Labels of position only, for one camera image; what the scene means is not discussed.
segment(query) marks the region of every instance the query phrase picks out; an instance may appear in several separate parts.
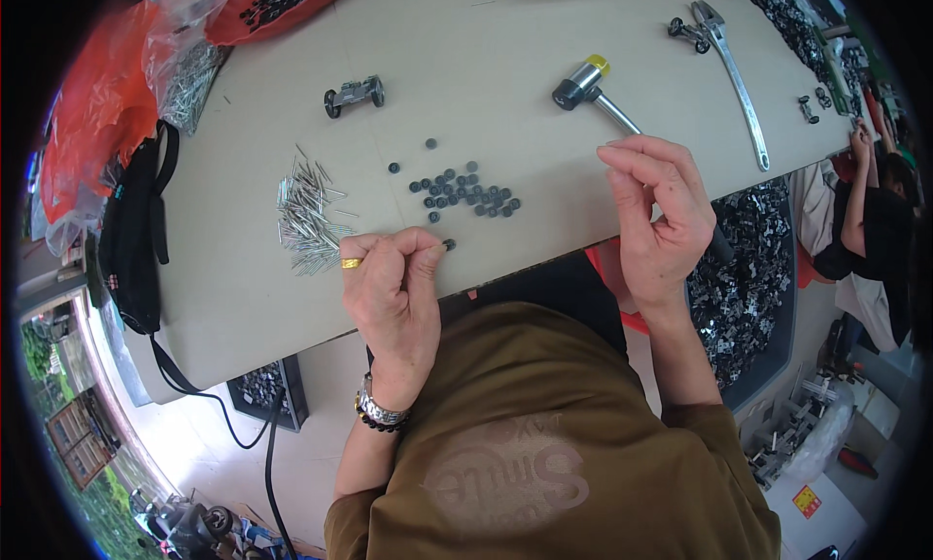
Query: white tabletop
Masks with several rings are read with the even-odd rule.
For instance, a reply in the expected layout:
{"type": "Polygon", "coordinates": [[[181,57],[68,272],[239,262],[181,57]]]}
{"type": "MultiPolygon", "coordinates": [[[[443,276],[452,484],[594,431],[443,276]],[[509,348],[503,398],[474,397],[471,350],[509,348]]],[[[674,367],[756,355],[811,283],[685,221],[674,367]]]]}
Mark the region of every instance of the white tabletop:
{"type": "MultiPolygon", "coordinates": [[[[641,129],[688,146],[711,198],[816,162],[848,144],[835,111],[806,123],[797,98],[815,76],[749,0],[706,0],[758,113],[770,173],[755,163],[738,98],[715,49],[696,54],[666,24],[694,0],[337,0],[301,28],[236,49],[164,193],[169,256],[159,267],[163,339],[195,386],[210,387],[354,328],[341,271],[297,277],[279,244],[277,182],[298,142],[349,197],[333,207],[358,232],[430,226],[457,249],[437,274],[445,296],[619,232],[595,148],[623,136],[592,105],[558,109],[551,90],[590,53],[601,88],[641,129]],[[385,106],[328,119],[322,96],[378,74],[385,106]],[[425,140],[437,139],[428,151],[425,140]],[[510,219],[464,204],[429,225],[408,184],[480,164],[482,185],[522,202],[510,219]],[[401,173],[386,171],[390,162],[401,173]]],[[[149,395],[176,397],[148,344],[128,340],[149,395]]]]}

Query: black hair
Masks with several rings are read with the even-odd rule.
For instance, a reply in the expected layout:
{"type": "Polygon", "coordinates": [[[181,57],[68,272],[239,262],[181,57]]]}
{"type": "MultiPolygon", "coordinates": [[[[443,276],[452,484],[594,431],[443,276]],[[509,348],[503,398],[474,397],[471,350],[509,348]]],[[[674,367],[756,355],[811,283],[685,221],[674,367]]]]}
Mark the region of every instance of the black hair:
{"type": "Polygon", "coordinates": [[[884,174],[891,176],[892,181],[904,187],[904,196],[911,207],[920,205],[920,192],[917,190],[917,182],[914,179],[914,169],[906,159],[897,153],[889,153],[884,166],[884,174]]]}

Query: brown t-shirt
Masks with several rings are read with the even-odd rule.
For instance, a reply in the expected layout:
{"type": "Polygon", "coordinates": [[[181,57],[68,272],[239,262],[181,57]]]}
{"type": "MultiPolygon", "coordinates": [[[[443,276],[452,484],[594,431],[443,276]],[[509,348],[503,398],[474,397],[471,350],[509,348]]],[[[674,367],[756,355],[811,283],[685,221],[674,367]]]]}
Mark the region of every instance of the brown t-shirt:
{"type": "Polygon", "coordinates": [[[780,550],[727,408],[661,422],[624,356],[525,303],[444,330],[389,484],[335,501],[324,537],[330,560],[780,550]]]}

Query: adjustable wrench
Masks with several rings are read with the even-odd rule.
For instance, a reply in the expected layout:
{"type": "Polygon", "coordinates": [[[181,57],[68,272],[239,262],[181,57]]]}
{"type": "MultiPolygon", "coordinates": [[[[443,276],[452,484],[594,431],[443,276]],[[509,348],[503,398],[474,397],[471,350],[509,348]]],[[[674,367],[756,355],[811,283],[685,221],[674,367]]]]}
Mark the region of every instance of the adjustable wrench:
{"type": "Polygon", "coordinates": [[[761,171],[768,171],[771,162],[768,160],[768,150],[764,146],[764,135],[761,134],[761,126],[758,122],[758,115],[755,114],[755,108],[752,107],[752,100],[748,97],[748,91],[745,89],[745,83],[739,74],[739,68],[732,59],[732,53],[729,52],[729,45],[726,44],[726,20],[703,0],[694,1],[691,4],[693,17],[697,25],[706,31],[709,40],[716,46],[722,61],[729,71],[729,77],[732,79],[732,85],[735,86],[735,92],[742,102],[742,111],[745,113],[745,122],[748,123],[748,132],[752,135],[752,141],[755,144],[755,155],[761,171]]]}

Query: silver watch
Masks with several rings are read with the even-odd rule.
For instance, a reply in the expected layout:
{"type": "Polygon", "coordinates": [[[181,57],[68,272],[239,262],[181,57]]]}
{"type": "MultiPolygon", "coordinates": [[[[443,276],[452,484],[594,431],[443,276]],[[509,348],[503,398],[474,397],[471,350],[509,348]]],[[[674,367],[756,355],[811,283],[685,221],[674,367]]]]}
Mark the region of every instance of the silver watch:
{"type": "Polygon", "coordinates": [[[372,374],[366,373],[363,376],[363,382],[360,384],[359,392],[356,393],[356,412],[366,414],[372,422],[385,426],[395,426],[405,420],[411,410],[395,412],[385,410],[373,402],[372,396],[372,374]]]}

